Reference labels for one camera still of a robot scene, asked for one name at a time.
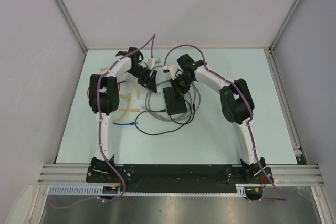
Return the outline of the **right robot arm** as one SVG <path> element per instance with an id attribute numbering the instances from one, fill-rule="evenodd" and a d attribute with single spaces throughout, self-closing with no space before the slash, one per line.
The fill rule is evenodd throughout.
<path id="1" fill-rule="evenodd" d="M 255 105 L 246 81 L 226 78 L 209 68 L 204 60 L 194 61 L 188 54 L 180 56 L 177 63 L 178 67 L 165 64 L 163 71 L 171 75 L 170 83 L 178 94 L 186 94 L 195 81 L 219 94 L 223 116 L 233 124 L 238 135 L 243 179 L 254 183 L 261 175 L 267 176 L 266 162 L 254 136 Z"/>

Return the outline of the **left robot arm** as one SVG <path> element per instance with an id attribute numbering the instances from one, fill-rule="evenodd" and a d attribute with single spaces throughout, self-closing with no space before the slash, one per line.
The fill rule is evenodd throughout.
<path id="1" fill-rule="evenodd" d="M 110 126 L 114 112 L 120 103 L 118 80 L 129 73 L 137 78 L 138 84 L 157 93 L 157 71 L 141 65 L 143 54 L 140 49 L 130 47 L 116 54 L 116 60 L 100 74 L 92 74 L 89 81 L 89 106 L 96 117 L 98 140 L 94 158 L 87 172 L 87 181 L 101 178 L 110 182 L 115 178 L 114 151 L 108 147 L 112 135 Z"/>

